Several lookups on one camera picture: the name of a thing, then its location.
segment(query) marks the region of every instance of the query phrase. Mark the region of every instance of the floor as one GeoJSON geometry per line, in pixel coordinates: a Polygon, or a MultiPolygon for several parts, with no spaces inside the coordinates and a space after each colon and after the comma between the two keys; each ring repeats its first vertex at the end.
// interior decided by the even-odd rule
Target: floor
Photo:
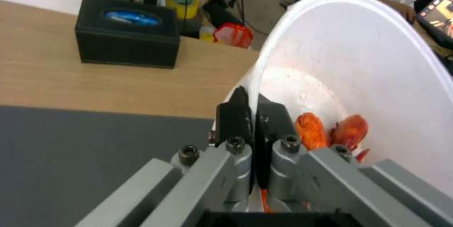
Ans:
{"type": "MultiPolygon", "coordinates": [[[[294,0],[244,0],[246,26],[253,31],[252,49],[261,49],[267,35],[285,13],[285,9],[279,5],[281,2],[292,3],[294,0]]],[[[228,11],[240,18],[236,6],[228,11]]]]}

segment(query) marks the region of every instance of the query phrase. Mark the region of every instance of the hex socket screw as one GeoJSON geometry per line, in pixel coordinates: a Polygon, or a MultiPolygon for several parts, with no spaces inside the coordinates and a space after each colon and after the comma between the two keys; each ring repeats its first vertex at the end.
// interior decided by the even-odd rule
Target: hex socket screw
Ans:
{"type": "Polygon", "coordinates": [[[280,140],[280,144],[283,150],[285,150],[288,153],[299,152],[300,141],[294,135],[286,135],[285,137],[283,137],[283,139],[280,140]]]}
{"type": "Polygon", "coordinates": [[[178,155],[181,164],[184,166],[192,166],[192,164],[198,160],[200,152],[194,145],[185,145],[180,148],[178,155]]]}
{"type": "Polygon", "coordinates": [[[232,136],[226,140],[225,148],[233,155],[238,155],[242,153],[245,145],[246,142],[244,141],[244,138],[241,136],[232,136]]]}

